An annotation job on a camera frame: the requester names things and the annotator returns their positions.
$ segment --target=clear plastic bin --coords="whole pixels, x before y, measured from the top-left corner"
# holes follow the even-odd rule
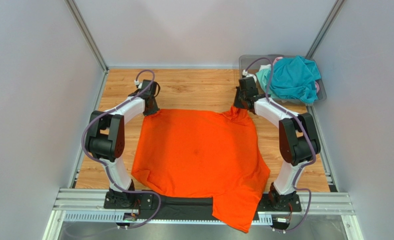
[[[262,58],[262,57],[266,57],[271,59],[272,61],[274,61],[275,58],[277,57],[284,57],[284,58],[294,58],[295,56],[285,56],[285,55],[280,55],[280,54],[269,54],[269,55],[243,55],[238,59],[238,64],[240,67],[240,74],[243,72],[244,69],[246,69],[254,60],[258,59],[258,58]],[[255,64],[253,64],[250,69],[248,70],[248,72],[250,74],[256,74],[259,71],[259,68],[261,65],[268,65],[270,64],[268,60],[265,59],[261,59],[259,61],[257,61]],[[316,80],[316,82],[318,83],[320,90],[317,92],[317,97],[318,100],[315,100],[315,102],[319,102],[319,101],[324,101],[326,98],[326,94],[325,94],[325,89],[324,89],[324,84],[322,83],[322,80]],[[283,99],[283,98],[274,98],[276,101],[282,101],[282,102],[290,102],[290,103],[294,103],[294,104],[299,104],[299,105],[307,105],[307,106],[311,106],[312,104],[305,104],[302,101],[300,101],[299,99]]]

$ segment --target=orange t-shirt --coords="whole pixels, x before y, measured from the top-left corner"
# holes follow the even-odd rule
[[[213,197],[213,216],[248,232],[269,177],[245,109],[161,109],[146,116],[132,175],[155,192]]]

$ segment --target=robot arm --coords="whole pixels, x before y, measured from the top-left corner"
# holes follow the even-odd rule
[[[120,108],[118,106],[113,108],[115,111],[100,118],[98,124],[94,124],[86,136],[86,149],[93,157],[104,163],[106,174],[113,180],[110,181],[110,189],[116,192],[122,192],[118,187],[134,190],[133,181],[126,171],[122,158],[125,146],[124,125],[139,114],[147,116],[159,110],[154,97],[156,82],[146,92],[143,92],[140,97],[133,97],[150,82],[149,80],[144,80],[139,85],[139,89],[127,97],[126,101],[130,101],[128,104]],[[102,111],[94,111],[90,121],[102,113]]]
[[[279,129],[279,147],[284,161],[277,179],[271,184],[268,194],[273,207],[287,205],[296,194],[293,182],[300,178],[302,165],[312,159],[308,143],[303,136],[298,137],[296,131],[301,132],[296,119],[301,121],[315,153],[320,152],[320,143],[312,115],[298,114],[277,104],[272,98],[258,94],[256,83],[252,76],[239,80],[234,105],[247,109],[259,115]]]

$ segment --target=white wall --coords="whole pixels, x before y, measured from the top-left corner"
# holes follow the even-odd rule
[[[314,56],[315,106],[339,188],[365,239],[394,239],[394,1],[347,1]]]
[[[41,239],[103,74],[62,0],[0,0],[0,240]]]
[[[76,0],[109,66],[232,68],[305,55],[335,0]]]

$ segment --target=wooden table surface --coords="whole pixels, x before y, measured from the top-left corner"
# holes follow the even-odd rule
[[[140,69],[110,70],[103,92],[99,110],[110,109],[136,90],[133,80]],[[224,112],[234,101],[235,87],[240,77],[236,69],[156,69],[156,81],[161,86],[157,104],[164,109],[189,109]],[[143,73],[140,81],[151,79],[150,73]],[[305,106],[282,103],[292,111],[304,113]],[[278,148],[278,129],[268,120],[249,113],[256,125],[258,143],[262,157],[271,169],[266,191],[280,171],[282,157]],[[139,140],[143,115],[139,115],[125,126],[126,146],[123,153],[124,165],[130,174],[134,154]],[[324,169],[319,156],[318,161],[307,167],[298,187],[310,188],[314,192],[329,192]],[[148,189],[132,177],[136,189]],[[84,158],[76,188],[107,189],[108,178],[99,163]]]

